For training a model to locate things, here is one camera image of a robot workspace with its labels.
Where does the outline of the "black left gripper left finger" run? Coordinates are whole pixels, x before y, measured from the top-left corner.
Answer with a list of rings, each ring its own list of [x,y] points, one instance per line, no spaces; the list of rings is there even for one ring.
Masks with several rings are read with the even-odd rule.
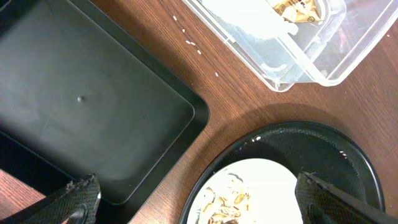
[[[94,224],[101,200],[94,174],[69,182],[64,188],[1,220],[2,223]]]

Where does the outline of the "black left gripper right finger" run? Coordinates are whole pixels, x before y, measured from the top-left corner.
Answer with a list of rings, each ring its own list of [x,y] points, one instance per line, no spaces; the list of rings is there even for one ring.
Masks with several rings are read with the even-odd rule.
[[[295,198],[304,224],[397,224],[396,218],[308,172],[299,173]]]

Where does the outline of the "grey plate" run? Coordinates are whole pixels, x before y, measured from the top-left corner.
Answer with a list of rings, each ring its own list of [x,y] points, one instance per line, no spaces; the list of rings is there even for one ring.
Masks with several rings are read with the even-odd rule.
[[[228,175],[238,176],[251,194],[251,217],[260,223],[303,223],[295,198],[296,176],[286,167],[267,159],[244,159],[222,167],[198,189],[183,223],[199,224],[198,215],[207,187],[219,187]]]

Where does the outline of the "white tissue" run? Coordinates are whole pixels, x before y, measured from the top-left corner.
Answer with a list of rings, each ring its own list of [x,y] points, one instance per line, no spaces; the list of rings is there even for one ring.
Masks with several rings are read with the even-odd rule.
[[[285,21],[265,0],[202,0],[214,15],[259,39],[296,35],[296,24]]]

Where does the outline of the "gold coffee sachet wrapper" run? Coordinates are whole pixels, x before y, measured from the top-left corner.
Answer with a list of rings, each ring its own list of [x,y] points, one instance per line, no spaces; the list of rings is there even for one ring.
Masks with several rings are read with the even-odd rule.
[[[281,0],[273,6],[278,15],[294,23],[320,22],[315,0]]]

